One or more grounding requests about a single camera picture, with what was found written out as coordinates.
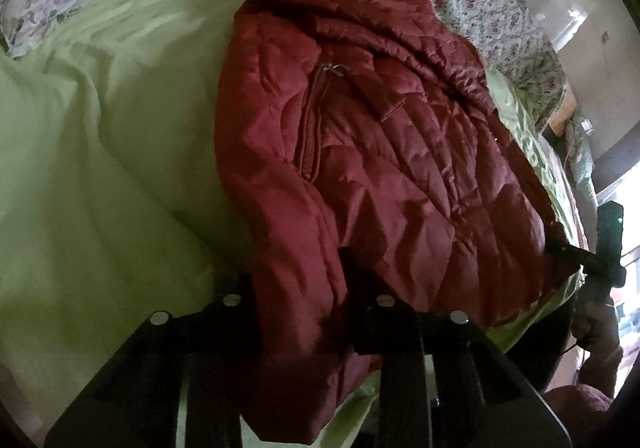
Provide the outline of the right forearm red sleeve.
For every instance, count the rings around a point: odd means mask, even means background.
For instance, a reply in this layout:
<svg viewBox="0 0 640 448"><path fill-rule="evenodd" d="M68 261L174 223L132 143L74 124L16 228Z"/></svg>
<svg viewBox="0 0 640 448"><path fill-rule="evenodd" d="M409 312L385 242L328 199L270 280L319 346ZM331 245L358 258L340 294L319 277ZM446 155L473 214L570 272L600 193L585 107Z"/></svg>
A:
<svg viewBox="0 0 640 448"><path fill-rule="evenodd" d="M578 371L576 383L555 387L544 400L564 425L574 447L587 447L614 400L617 368L623 349L592 350Z"/></svg>

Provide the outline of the person's right hand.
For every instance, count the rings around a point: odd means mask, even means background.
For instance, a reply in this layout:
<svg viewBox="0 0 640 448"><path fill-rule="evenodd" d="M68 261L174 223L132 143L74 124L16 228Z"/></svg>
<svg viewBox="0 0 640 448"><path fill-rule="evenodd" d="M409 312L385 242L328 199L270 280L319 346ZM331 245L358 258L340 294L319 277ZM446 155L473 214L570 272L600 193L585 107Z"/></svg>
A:
<svg viewBox="0 0 640 448"><path fill-rule="evenodd" d="M605 358L616 352L620 336L612 298L585 283L576 295L570 331L577 345L591 356Z"/></svg>

